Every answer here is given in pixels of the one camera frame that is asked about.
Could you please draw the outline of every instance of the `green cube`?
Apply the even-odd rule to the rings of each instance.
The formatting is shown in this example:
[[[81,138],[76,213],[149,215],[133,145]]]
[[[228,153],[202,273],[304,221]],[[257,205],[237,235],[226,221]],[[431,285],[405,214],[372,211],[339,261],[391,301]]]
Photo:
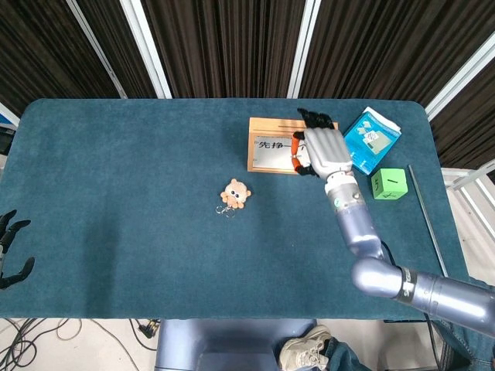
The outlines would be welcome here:
[[[402,168],[381,168],[371,177],[375,199],[400,199],[408,192]]]

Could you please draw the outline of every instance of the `wooden sign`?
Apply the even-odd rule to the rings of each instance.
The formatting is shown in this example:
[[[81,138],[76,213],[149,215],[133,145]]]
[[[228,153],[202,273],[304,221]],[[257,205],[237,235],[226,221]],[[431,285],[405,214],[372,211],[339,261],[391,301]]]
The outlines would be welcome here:
[[[292,134],[304,129],[306,125],[303,120],[251,117],[247,170],[249,172],[297,174],[292,167]],[[299,142],[297,157],[302,166],[309,165],[308,151],[304,141]]]

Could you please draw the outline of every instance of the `sneaker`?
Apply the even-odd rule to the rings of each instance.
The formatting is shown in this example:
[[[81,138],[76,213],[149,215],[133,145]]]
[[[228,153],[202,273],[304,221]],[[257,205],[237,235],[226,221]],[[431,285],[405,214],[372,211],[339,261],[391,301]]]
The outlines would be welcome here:
[[[318,325],[303,338],[290,339],[278,358],[282,371],[296,371],[318,367],[324,371],[329,359],[319,354],[325,347],[325,341],[331,338],[326,326]]]

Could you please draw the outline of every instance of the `metal pole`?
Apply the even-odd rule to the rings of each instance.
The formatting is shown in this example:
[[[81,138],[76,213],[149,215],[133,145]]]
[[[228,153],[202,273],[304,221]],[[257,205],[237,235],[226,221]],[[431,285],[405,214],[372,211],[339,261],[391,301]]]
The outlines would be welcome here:
[[[433,246],[435,247],[436,257],[439,260],[440,268],[442,269],[442,273],[445,277],[448,277],[446,264],[443,262],[442,253],[440,252],[439,243],[436,240],[435,232],[433,232],[432,222],[428,217],[428,213],[426,212],[425,202],[423,201],[423,197],[421,196],[421,192],[419,191],[419,185],[416,181],[415,173],[412,171],[412,167],[408,165],[409,172],[411,173],[412,183],[415,186],[416,194],[418,195],[419,205],[421,206],[421,210],[423,212],[423,216],[425,217],[426,226],[428,227],[428,232],[430,232],[430,237],[432,238]]]

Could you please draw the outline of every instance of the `blue felt tablecloth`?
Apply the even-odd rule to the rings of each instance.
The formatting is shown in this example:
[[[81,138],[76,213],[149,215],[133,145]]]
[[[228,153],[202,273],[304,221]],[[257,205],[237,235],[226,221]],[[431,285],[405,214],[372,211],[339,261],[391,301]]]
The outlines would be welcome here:
[[[421,318],[351,283],[323,181],[247,172],[249,117],[330,114],[345,131],[366,107],[402,127],[380,163],[413,164],[452,277],[467,272],[423,108],[385,100],[38,100],[22,116],[0,183],[0,212],[29,218],[7,255],[28,280],[0,292],[0,316],[86,318]],[[375,201],[397,264],[440,273],[409,193]],[[215,213],[231,178],[253,196]]]

